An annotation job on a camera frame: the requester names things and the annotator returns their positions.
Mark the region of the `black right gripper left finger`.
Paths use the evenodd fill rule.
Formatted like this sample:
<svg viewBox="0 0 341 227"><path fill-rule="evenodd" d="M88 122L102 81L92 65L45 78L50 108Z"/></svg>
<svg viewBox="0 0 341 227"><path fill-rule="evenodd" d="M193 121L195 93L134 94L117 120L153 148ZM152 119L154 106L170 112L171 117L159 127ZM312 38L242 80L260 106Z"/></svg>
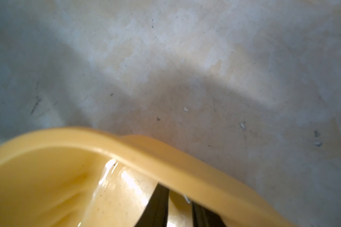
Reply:
<svg viewBox="0 0 341 227"><path fill-rule="evenodd" d="M168 223L169 189L158 184L135 227L166 227Z"/></svg>

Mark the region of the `yellow plastic storage box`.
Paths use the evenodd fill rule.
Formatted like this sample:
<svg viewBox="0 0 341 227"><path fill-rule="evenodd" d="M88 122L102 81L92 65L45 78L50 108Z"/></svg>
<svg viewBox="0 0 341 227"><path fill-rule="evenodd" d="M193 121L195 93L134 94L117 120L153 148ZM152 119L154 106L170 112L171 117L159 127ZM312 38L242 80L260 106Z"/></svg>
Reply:
<svg viewBox="0 0 341 227"><path fill-rule="evenodd" d="M167 227L193 227L191 203L227 227L290 227L254 190L158 140L55 128L0 146L0 227L135 227L156 186Z"/></svg>

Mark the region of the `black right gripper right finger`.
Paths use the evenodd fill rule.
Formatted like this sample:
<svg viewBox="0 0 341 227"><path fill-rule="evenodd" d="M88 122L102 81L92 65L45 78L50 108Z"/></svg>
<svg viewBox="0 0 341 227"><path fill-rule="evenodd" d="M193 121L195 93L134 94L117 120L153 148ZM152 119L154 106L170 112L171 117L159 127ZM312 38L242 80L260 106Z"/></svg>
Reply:
<svg viewBox="0 0 341 227"><path fill-rule="evenodd" d="M192 202L191 205L193 227L226 227L218 214L198 205L195 202Z"/></svg>

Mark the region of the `silver screw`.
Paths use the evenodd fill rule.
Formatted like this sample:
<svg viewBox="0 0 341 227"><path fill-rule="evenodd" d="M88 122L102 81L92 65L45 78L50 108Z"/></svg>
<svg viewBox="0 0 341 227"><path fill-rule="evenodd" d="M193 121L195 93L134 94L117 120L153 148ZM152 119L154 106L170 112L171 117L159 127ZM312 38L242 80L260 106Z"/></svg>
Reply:
<svg viewBox="0 0 341 227"><path fill-rule="evenodd" d="M186 195L184 195L183 197L188 204L191 204L191 200Z"/></svg>

